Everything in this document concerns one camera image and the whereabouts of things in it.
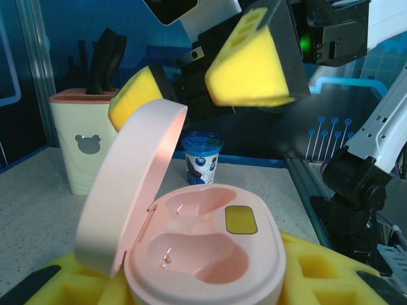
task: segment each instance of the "blue cup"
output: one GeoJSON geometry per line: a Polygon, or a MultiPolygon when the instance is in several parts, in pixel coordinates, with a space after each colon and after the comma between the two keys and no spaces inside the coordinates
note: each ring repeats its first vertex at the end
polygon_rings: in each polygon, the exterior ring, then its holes
{"type": "Polygon", "coordinates": [[[189,184],[214,182],[219,152],[223,141],[211,132],[190,132],[183,138],[186,180],[189,184]]]}

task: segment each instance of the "cup lid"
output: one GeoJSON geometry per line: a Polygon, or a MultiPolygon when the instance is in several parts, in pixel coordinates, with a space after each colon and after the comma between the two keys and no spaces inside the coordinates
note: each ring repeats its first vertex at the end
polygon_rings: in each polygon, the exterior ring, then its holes
{"type": "Polygon", "coordinates": [[[218,153],[223,146],[221,137],[212,132],[189,132],[182,143],[186,151],[198,153],[200,156],[218,153]]]}
{"type": "Polygon", "coordinates": [[[117,134],[76,232],[76,260],[114,277],[148,216],[183,128],[187,107],[165,99],[138,108],[117,134]]]}

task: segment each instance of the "yellow foam tray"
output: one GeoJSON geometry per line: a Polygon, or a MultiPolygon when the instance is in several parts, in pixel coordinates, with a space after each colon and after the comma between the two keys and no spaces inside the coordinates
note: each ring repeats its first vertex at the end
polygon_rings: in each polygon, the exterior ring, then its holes
{"type": "MultiPolygon", "coordinates": [[[[384,305],[356,271],[373,268],[281,232],[287,255],[279,305],[384,305]]],[[[61,270],[26,305],[135,305],[121,270],[112,280],[76,263],[73,253],[49,265],[61,270]]]]}

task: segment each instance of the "knife handle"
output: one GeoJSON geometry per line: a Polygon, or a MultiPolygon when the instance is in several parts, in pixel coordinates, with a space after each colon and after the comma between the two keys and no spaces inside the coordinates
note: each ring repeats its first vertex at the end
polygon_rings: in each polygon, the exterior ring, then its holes
{"type": "Polygon", "coordinates": [[[101,84],[103,91],[114,91],[112,85],[113,75],[116,73],[123,59],[127,44],[127,36],[117,35],[114,43],[114,50],[111,58],[107,62],[105,73],[102,75],[101,84]]]}
{"type": "Polygon", "coordinates": [[[105,29],[97,41],[90,62],[86,94],[104,94],[102,78],[114,52],[116,37],[117,34],[113,30],[105,29]]]}

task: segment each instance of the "yellow foam pad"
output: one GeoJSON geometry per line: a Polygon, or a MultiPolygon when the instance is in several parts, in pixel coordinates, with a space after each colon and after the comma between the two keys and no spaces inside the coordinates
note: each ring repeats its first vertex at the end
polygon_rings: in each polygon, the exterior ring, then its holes
{"type": "MultiPolygon", "coordinates": [[[[328,248],[280,232],[287,266],[277,305],[386,305],[356,273],[378,271],[328,248]]],[[[112,280],[80,266],[73,254],[49,265],[61,270],[26,305],[137,305],[123,268],[112,280]]]]}
{"type": "Polygon", "coordinates": [[[162,97],[151,69],[145,67],[132,76],[111,99],[109,105],[110,122],[118,132],[140,106],[162,97]]]}
{"type": "Polygon", "coordinates": [[[272,106],[294,100],[268,26],[258,29],[268,8],[242,16],[205,75],[209,94],[221,106],[272,106]]]}

